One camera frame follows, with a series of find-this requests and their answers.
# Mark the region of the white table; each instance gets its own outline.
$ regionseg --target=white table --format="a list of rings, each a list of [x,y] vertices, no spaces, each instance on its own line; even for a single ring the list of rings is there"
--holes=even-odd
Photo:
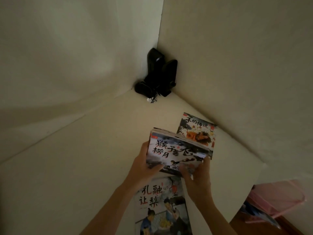
[[[4,234],[79,234],[123,181],[153,127],[176,132],[183,112],[205,119],[174,93],[157,100],[150,104],[130,90],[2,164]],[[221,129],[216,134],[212,193],[230,221],[263,163]],[[185,195],[194,235],[209,234]],[[117,234],[133,233],[131,203]]]

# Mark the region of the black object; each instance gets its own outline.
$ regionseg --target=black object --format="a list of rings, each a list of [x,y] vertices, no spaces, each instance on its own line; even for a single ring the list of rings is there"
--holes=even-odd
[[[165,63],[164,55],[152,48],[148,55],[148,75],[144,81],[135,85],[135,91],[145,95],[147,98],[155,100],[157,94],[164,97],[171,93],[171,89],[176,86],[177,60],[173,59]]]

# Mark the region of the book cover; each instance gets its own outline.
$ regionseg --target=book cover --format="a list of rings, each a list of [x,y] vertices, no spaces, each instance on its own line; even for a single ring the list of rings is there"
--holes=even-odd
[[[136,235],[192,235],[180,177],[154,179],[134,200]]]
[[[195,142],[199,142],[211,150],[215,145],[215,128],[216,124],[199,119],[191,114],[185,113],[182,115],[177,134],[189,138]]]
[[[192,174],[206,156],[212,156],[211,150],[198,142],[166,130],[151,130],[147,152],[150,167],[163,164],[162,172],[182,176],[178,168],[180,163],[188,165]]]

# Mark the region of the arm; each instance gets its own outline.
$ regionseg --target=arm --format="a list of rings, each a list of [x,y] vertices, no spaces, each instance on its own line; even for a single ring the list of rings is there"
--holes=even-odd
[[[146,165],[148,142],[143,143],[124,182],[90,221],[80,235],[114,235],[119,222],[133,195],[148,184],[152,177],[163,168],[157,165],[149,169]]]
[[[210,159],[206,157],[193,173],[192,180],[184,165],[180,171],[185,179],[188,194],[201,212],[213,235],[237,235],[214,205],[211,195]]]

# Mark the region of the hand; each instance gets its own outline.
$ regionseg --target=hand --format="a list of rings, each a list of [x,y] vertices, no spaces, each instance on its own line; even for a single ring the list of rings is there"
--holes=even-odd
[[[185,179],[188,195],[196,206],[200,205],[203,200],[212,200],[209,157],[204,158],[203,163],[195,169],[193,180],[186,169],[186,165],[180,165],[179,170]]]
[[[133,165],[123,182],[123,184],[130,187],[134,193],[147,185],[152,177],[163,168],[163,165],[156,165],[152,169],[148,168],[146,164],[148,145],[149,142],[142,144],[139,155],[134,159]]]

